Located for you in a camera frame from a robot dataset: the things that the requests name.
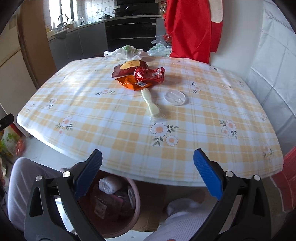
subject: blue gripper pad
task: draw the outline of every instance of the blue gripper pad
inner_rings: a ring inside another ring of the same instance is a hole
[[[91,186],[91,183],[93,182],[98,170],[102,165],[102,162],[102,152],[100,152],[99,150],[94,150],[90,157],[87,159],[84,169],[75,182],[76,191],[74,193],[74,196],[76,200],[86,195],[89,187]]]
[[[223,169],[218,163],[210,161],[201,149],[194,151],[193,163],[204,180],[210,194],[220,200],[223,194],[223,189],[222,179],[221,176],[219,177],[219,174],[221,175],[221,173],[224,173]]]

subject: kitchen counter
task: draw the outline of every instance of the kitchen counter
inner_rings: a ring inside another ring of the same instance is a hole
[[[125,16],[105,19],[62,30],[48,38],[57,70],[71,61],[102,57],[125,45],[148,51],[155,36],[165,34],[161,15]]]
[[[69,33],[69,32],[76,31],[76,30],[79,30],[81,28],[92,26],[92,25],[95,25],[95,24],[98,24],[98,23],[105,23],[105,22],[109,22],[109,21],[121,20],[121,19],[129,19],[129,18],[163,18],[163,16],[162,15],[136,15],[136,16],[124,16],[124,17],[111,17],[110,19],[96,21],[94,23],[86,23],[86,24],[80,25],[80,26],[78,26],[76,28],[69,28],[69,29],[67,29],[66,32]],[[59,37],[57,35],[59,35],[59,33],[61,33],[62,31],[57,32],[54,35],[50,36],[48,38],[48,41],[51,41],[51,40]]]

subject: metal screw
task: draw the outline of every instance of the metal screw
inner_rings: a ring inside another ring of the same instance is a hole
[[[36,181],[40,181],[42,179],[42,176],[41,175],[38,175],[37,177],[36,177]]]
[[[227,177],[233,177],[233,175],[234,175],[232,171],[226,171],[225,174]]]
[[[254,179],[255,179],[256,181],[260,181],[260,180],[261,180],[261,177],[258,176],[258,175],[254,175]]]
[[[70,175],[71,175],[71,172],[69,172],[69,171],[65,171],[63,173],[63,177],[69,177]]]

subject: table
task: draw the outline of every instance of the table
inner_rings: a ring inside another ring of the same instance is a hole
[[[141,181],[204,186],[192,161],[197,148],[238,177],[282,170],[272,125],[241,78],[190,59],[143,60],[166,70],[164,83],[150,90],[163,119],[151,120],[141,92],[111,78],[124,61],[101,57],[59,70],[20,111],[17,123],[78,161],[99,149],[102,170]],[[183,92],[185,104],[164,100],[168,90]]]

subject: orange snack bag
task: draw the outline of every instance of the orange snack bag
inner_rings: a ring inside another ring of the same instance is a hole
[[[120,77],[116,79],[120,84],[122,84],[124,87],[138,91],[144,88],[148,88],[154,85],[154,83],[144,83],[144,82],[138,82],[135,80],[133,75],[128,75],[124,77]]]

